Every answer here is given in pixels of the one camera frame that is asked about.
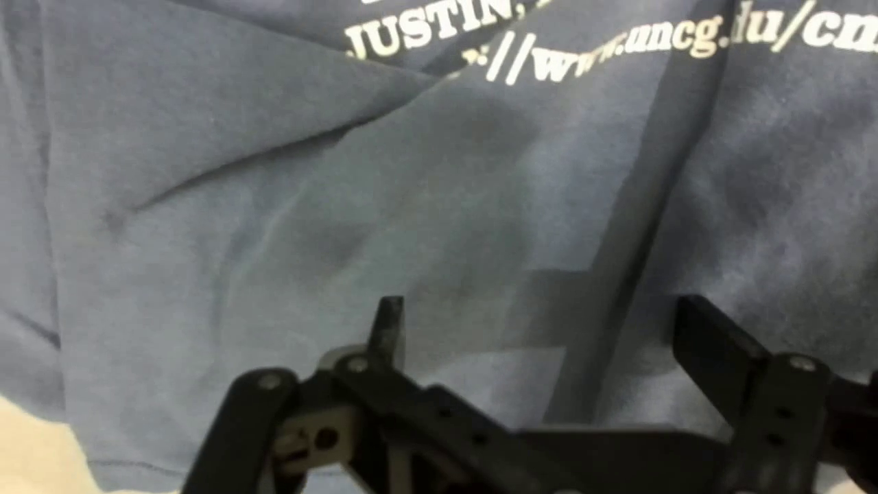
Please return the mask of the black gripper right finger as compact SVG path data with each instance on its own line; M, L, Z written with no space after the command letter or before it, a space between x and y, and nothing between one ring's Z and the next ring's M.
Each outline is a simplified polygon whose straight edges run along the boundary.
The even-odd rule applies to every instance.
M716 494L812 494L834 373L771 355L705 296L676 301L671 355L731 430Z

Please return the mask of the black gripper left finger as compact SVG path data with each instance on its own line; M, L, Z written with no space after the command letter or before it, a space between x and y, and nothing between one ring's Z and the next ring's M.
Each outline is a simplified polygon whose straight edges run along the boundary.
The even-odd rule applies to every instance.
M394 367L402 307L381 296L366 341L328 352L309 380L287 367L236 377L181 494L301 494L320 466L340 466L364 494L388 494L386 450L361 393Z

